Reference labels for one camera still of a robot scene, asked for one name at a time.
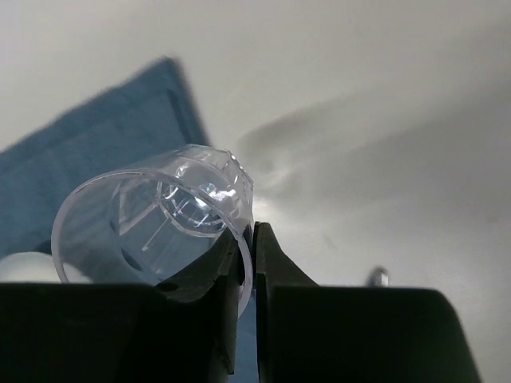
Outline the blue cloth placemat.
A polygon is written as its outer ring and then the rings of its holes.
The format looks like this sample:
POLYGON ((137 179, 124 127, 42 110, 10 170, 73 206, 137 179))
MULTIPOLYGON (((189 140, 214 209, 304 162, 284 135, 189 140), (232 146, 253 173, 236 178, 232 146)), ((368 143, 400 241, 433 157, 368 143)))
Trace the blue cloth placemat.
POLYGON ((1 258, 50 255, 57 209, 79 183, 205 141, 180 66, 153 62, 1 154, 1 258))

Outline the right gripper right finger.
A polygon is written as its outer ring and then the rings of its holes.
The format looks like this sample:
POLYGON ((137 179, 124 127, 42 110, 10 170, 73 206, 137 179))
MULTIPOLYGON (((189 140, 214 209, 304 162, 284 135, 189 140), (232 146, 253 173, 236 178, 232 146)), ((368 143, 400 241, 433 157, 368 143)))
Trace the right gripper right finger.
POLYGON ((321 286, 254 234, 262 382, 479 382, 457 313, 436 290, 321 286))

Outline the white ceramic plate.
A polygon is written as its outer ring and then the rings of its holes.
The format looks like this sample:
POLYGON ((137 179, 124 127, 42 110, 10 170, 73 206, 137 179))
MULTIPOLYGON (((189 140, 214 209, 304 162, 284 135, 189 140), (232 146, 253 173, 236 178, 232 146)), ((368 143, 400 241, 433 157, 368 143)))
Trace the white ceramic plate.
POLYGON ((1 282, 60 283, 53 257, 36 251, 1 258, 1 282))

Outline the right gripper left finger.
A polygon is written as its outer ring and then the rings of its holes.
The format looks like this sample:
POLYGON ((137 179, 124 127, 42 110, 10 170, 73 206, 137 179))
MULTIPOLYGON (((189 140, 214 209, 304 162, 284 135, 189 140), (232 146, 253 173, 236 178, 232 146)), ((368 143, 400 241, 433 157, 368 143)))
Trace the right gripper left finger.
POLYGON ((4 382, 225 382, 240 251, 225 231, 157 286, 4 283, 4 382))

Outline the clear plastic cup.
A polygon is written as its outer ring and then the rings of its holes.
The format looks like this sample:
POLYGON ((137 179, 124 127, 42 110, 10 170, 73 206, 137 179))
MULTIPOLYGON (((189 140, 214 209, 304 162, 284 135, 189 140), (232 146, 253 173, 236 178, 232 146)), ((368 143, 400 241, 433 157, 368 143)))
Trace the clear plastic cup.
POLYGON ((224 149, 188 144, 85 181, 57 212, 51 251, 63 283, 163 282, 230 234, 238 309, 253 286, 254 184, 224 149))

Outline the silver knife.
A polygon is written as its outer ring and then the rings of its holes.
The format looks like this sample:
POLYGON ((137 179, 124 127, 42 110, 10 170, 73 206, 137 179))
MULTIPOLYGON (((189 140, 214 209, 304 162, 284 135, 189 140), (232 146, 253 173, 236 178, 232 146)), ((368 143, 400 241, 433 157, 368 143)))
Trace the silver knife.
POLYGON ((390 272, 385 267, 375 267, 367 279, 369 287, 388 287, 390 285, 390 272))

